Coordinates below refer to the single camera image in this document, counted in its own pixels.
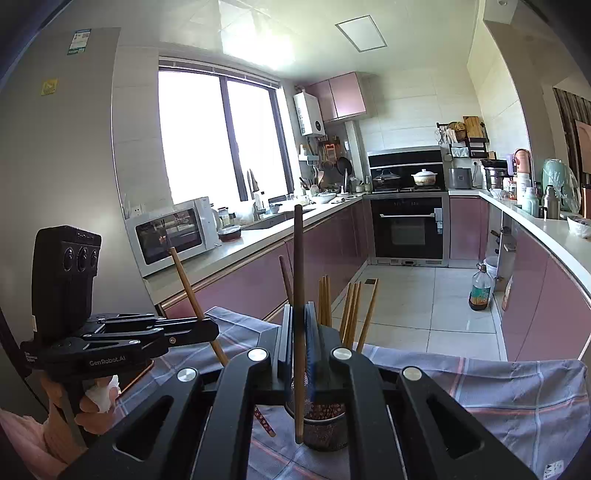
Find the pink sleeve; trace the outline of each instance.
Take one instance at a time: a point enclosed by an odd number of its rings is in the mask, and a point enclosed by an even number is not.
[[[66,464],[51,456],[43,440],[43,425],[0,409],[0,425],[25,465],[41,480],[56,479]]]

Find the ceiling light panel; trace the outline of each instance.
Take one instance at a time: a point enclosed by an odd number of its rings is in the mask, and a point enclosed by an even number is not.
[[[336,28],[341,30],[357,51],[387,47],[386,41],[370,15],[337,23]]]

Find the microwave oven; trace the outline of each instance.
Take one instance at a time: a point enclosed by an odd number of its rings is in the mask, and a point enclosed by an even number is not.
[[[186,260],[211,250],[218,240],[208,197],[143,213],[125,226],[142,277],[174,264],[171,247]]]

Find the metal mesh basket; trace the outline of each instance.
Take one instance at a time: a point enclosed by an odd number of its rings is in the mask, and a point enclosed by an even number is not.
[[[345,405],[339,403],[319,404],[310,399],[308,377],[304,377],[306,398],[304,400],[304,445],[320,452],[334,452],[347,446],[347,417]],[[294,416],[294,383],[291,381],[291,396],[285,410]]]

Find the curtain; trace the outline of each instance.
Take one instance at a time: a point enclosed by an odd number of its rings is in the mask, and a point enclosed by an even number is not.
[[[591,102],[558,88],[554,89],[558,109],[562,117],[562,125],[569,149],[569,166],[577,177],[579,185],[590,183],[589,175],[583,172],[583,162],[579,143],[576,121],[591,125]]]

